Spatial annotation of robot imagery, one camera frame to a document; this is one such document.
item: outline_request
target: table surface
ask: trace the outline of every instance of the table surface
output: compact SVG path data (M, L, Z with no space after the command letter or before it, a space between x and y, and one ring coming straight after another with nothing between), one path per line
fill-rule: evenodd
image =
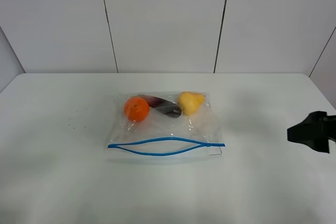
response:
M113 95L182 90L210 93L222 156L105 149ZM0 223L334 223L335 145L287 141L316 110L336 113L302 74L20 75L0 94Z

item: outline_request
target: plastic bag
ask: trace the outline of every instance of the plastic bag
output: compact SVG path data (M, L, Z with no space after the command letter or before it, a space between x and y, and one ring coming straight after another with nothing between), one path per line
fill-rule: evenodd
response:
M108 139L108 148L141 155L168 156L200 147L211 147L207 148L208 155L221 154L220 147L225 147L225 144L208 95L202 94L205 100L195 113L185 115L182 112L184 108L177 105L180 94L181 92L152 92L118 95L115 123ZM125 103L134 97L144 98L150 106L147 117L140 122L132 121L125 115Z

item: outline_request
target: blue zipper seal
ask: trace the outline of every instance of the blue zipper seal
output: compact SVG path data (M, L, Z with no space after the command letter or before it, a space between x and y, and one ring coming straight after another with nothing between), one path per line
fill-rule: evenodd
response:
M193 144L198 144L198 145L187 148L187 149L184 149L184 150L180 150L180 151L176 151L176 152L168 152L168 153L138 152L138 151L134 151L134 150L130 150L130 149L121 147L121 146L125 146L125 145L139 145L139 144L160 142L160 141L167 141L167 140L188 142L188 143L193 143ZM225 147L225 144L224 143L205 143L205 142L191 140L191 139L182 138L182 137L169 136L169 137L152 138L152 139L142 140L142 141L138 141L138 142L134 142L134 143L109 144L107 148L117 148L117 149L121 149L121 150L124 150L124 151L132 152L132 153L139 154L139 155L146 155L146 156L170 156L170 155L175 155L175 154L191 151L193 149L200 148L200 147L211 147L211 146Z

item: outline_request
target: black object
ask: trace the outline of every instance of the black object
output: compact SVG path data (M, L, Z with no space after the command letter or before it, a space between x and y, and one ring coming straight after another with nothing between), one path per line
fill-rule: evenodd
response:
M182 114L181 107L173 102L159 97L153 97L151 95L139 94L138 96L145 99L149 107L154 108L160 113L165 114L171 118L179 118Z
M315 111L302 122L287 129L288 141L304 144L317 152L329 153L329 139L336 142L336 115Z

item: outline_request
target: pear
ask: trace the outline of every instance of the pear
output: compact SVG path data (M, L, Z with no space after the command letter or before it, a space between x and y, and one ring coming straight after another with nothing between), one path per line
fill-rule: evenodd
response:
M197 112L205 101L205 95L195 92L182 92L178 97L177 104L182 108L185 115L192 115Z

